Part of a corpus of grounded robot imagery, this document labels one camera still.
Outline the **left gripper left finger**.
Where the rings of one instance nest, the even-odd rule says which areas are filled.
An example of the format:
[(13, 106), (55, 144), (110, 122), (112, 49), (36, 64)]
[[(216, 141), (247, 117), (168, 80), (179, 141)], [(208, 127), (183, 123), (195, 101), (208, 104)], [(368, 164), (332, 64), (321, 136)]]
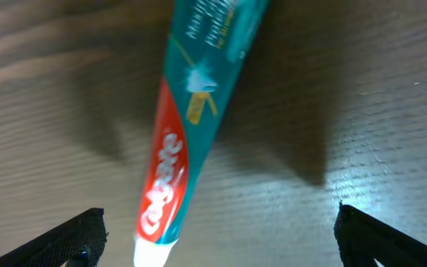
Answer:
[(104, 213), (102, 208), (89, 208), (0, 256), (0, 266), (96, 267), (107, 242)]

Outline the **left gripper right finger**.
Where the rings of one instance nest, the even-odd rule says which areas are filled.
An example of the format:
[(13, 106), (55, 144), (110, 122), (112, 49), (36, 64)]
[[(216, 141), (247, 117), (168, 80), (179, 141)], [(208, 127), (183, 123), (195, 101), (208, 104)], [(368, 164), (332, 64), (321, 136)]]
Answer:
[(339, 205), (334, 236), (344, 267), (427, 266), (427, 245), (352, 205)]

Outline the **Colgate toothpaste tube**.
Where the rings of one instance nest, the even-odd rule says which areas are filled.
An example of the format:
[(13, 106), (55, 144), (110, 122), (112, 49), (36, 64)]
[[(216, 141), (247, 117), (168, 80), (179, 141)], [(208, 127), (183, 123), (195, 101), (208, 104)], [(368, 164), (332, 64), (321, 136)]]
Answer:
[(175, 2), (133, 238), (135, 266), (163, 266), (177, 243), (267, 8), (267, 0)]

